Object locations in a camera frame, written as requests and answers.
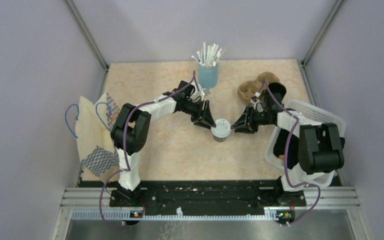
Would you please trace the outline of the single white cup lid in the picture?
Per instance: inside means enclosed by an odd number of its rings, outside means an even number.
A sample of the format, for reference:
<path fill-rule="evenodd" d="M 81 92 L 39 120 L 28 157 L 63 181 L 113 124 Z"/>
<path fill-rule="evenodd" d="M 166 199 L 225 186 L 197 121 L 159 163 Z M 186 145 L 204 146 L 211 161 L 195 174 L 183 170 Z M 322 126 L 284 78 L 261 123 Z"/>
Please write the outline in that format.
<path fill-rule="evenodd" d="M 224 118 L 215 120 L 216 127 L 211 127 L 213 136 L 217 138 L 227 138 L 231 134 L 231 124 Z"/>

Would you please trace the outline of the brown pulp cup carrier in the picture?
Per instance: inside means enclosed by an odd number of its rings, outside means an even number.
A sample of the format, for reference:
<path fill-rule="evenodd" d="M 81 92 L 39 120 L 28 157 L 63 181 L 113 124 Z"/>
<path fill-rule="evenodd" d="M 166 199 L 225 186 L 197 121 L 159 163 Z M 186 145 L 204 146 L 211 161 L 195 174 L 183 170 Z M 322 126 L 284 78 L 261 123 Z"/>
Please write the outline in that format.
<path fill-rule="evenodd" d="M 237 89 L 237 94 L 240 100 L 245 105 L 251 104 L 251 98 L 255 93 L 260 93 L 259 99 L 263 98 L 264 91 L 266 90 L 266 85 L 263 86 L 265 80 L 268 84 L 271 83 L 280 83 L 280 79 L 272 72 L 263 72 L 260 73 L 255 80 L 247 80 L 241 83 Z"/>

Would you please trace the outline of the stack of black cups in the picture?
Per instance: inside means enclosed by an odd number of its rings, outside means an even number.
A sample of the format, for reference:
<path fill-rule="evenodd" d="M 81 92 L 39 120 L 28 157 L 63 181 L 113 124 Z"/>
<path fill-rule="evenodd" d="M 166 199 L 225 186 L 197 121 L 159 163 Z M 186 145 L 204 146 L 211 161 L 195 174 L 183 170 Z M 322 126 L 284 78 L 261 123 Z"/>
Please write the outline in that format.
<path fill-rule="evenodd" d="M 267 106 L 274 108 L 275 106 L 282 105 L 282 100 L 287 93 L 286 87 L 278 82 L 270 83 L 267 87 Z"/>

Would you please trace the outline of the patterned paper takeout bag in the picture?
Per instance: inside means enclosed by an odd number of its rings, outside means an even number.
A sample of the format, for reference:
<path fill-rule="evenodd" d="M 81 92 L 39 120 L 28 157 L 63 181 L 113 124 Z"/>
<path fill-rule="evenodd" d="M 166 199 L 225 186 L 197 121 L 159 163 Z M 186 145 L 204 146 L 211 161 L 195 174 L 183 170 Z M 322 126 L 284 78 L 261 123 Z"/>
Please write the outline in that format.
<path fill-rule="evenodd" d="M 76 139 L 79 160 L 84 168 L 103 183 L 117 181 L 119 155 L 110 136 L 120 107 L 105 92 L 96 103 L 81 96 L 66 109 L 65 123 Z"/>

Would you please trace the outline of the single dark coffee cup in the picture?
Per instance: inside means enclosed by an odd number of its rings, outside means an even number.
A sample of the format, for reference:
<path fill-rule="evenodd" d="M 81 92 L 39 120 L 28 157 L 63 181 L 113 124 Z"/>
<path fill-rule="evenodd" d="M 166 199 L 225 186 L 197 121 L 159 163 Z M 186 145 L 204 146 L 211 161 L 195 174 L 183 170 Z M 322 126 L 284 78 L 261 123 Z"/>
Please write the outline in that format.
<path fill-rule="evenodd" d="M 213 135 L 214 140 L 217 142 L 224 142 L 228 137 L 229 135 Z"/>

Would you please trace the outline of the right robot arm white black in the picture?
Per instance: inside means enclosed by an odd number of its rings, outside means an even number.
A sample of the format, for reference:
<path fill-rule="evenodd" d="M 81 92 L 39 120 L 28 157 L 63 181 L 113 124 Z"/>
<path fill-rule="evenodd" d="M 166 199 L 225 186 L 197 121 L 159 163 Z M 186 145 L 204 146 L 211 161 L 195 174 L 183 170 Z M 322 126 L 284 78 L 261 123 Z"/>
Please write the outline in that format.
<path fill-rule="evenodd" d="M 279 206 L 287 206 L 293 192 L 306 186 L 328 187 L 334 172 L 343 167 L 342 137 L 333 122 L 322 123 L 286 108 L 284 94 L 264 94 L 262 110 L 256 105 L 247 106 L 241 117 L 231 126 L 236 133 L 254 134 L 259 126 L 275 125 L 287 131 L 284 148 L 284 175 L 278 179 L 281 187 L 273 192 Z"/>

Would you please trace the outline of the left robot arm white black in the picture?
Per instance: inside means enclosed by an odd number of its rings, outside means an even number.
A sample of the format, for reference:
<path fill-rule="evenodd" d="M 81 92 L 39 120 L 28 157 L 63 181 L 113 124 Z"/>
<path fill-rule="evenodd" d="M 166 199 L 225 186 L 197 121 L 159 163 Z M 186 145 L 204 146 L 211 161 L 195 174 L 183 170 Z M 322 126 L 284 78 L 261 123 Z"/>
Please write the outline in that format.
<path fill-rule="evenodd" d="M 180 81 L 177 88 L 165 92 L 158 98 L 133 105 L 122 106 L 110 131 L 110 137 L 119 157 L 120 174 L 117 191 L 121 200 L 129 207 L 140 202 L 140 193 L 136 190 L 141 182 L 138 164 L 140 151 L 147 142 L 152 121 L 176 112 L 190 115 L 191 122 L 198 127 L 211 129 L 216 127 L 212 117 L 210 102 L 199 94 L 199 85 L 193 81 Z"/>

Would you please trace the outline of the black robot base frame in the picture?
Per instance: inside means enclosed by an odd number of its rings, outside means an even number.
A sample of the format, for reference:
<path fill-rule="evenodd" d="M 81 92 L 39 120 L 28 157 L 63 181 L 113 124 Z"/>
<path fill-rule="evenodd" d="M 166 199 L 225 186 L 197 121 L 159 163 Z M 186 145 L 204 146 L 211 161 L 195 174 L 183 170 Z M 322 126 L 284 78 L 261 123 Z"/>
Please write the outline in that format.
<path fill-rule="evenodd" d="M 97 201 L 105 207 L 138 207 L 147 216 L 174 215 L 177 209 L 186 216 L 264 215 L 268 207 L 306 206 L 304 192 L 284 191 L 280 180 L 143 180 L 134 190 L 117 182 L 80 185 L 97 187 Z"/>

